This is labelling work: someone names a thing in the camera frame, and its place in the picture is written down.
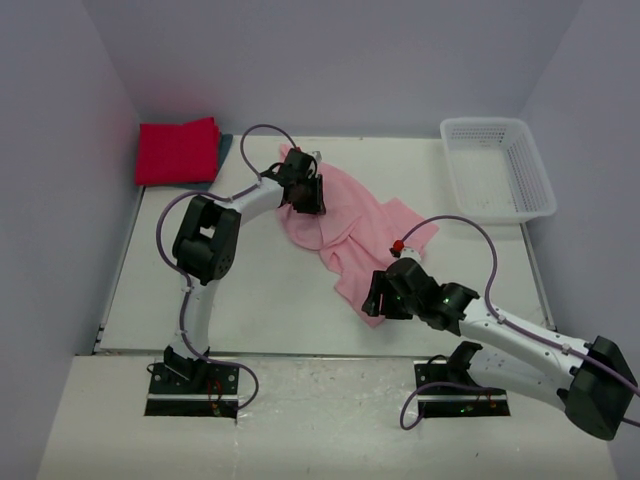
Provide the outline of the pink t shirt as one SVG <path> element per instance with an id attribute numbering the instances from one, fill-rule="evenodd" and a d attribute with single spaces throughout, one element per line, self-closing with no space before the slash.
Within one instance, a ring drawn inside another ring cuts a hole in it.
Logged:
<path id="1" fill-rule="evenodd" d="M 334 289 L 364 323 L 375 328 L 384 318 L 369 317 L 361 310 L 372 273 L 391 264 L 393 243 L 423 218 L 398 198 L 379 202 L 337 167 L 321 163 L 319 171 L 326 213 L 301 214 L 285 205 L 276 210 L 276 216 L 289 240 L 316 252 L 326 268 L 339 276 Z"/>

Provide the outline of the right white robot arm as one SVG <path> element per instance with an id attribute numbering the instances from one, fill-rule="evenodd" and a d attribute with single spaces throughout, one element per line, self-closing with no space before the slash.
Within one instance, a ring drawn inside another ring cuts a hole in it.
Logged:
<path id="1" fill-rule="evenodd" d="M 361 309 L 370 317 L 417 317 L 461 338 L 447 361 L 447 379 L 434 381 L 434 387 L 518 393 L 559 409 L 600 440 L 615 438 L 639 393 L 612 340 L 587 341 L 531 326 L 488 305 L 468 287 L 438 283 L 410 257 L 373 272 Z"/>

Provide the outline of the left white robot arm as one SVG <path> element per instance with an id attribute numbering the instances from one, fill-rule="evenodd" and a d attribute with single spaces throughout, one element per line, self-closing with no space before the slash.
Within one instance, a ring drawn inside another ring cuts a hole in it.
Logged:
<path id="1" fill-rule="evenodd" d="M 163 363 L 171 372 L 191 381 L 209 362 L 213 300 L 234 263 L 241 227 L 285 205 L 302 214 L 326 213 L 320 162 L 318 152 L 292 148 L 282 162 L 259 174 L 257 184 L 230 198 L 188 192 L 174 200 L 190 202 L 168 262 L 184 279 L 176 331 L 163 353 Z"/>

